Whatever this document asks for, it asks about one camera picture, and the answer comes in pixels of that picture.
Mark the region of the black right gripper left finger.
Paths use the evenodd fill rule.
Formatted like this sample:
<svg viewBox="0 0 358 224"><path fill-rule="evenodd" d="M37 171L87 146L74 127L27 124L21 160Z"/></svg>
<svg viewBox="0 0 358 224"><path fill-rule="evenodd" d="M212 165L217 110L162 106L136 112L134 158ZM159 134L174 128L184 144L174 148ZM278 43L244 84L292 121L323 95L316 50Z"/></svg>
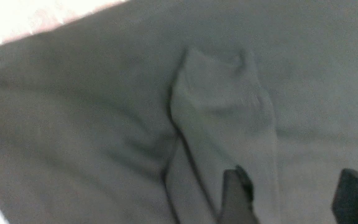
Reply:
<svg viewBox="0 0 358 224"><path fill-rule="evenodd" d="M258 224L254 212L254 186L240 166L223 173L223 200L219 224Z"/></svg>

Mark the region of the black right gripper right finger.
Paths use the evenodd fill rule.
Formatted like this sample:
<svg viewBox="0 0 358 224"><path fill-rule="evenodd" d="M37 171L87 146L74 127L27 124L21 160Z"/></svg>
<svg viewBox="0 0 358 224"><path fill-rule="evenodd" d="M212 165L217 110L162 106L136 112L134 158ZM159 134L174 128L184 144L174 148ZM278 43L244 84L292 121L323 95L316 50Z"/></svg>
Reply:
<svg viewBox="0 0 358 224"><path fill-rule="evenodd" d="M358 224L358 171L341 170L331 209L337 224Z"/></svg>

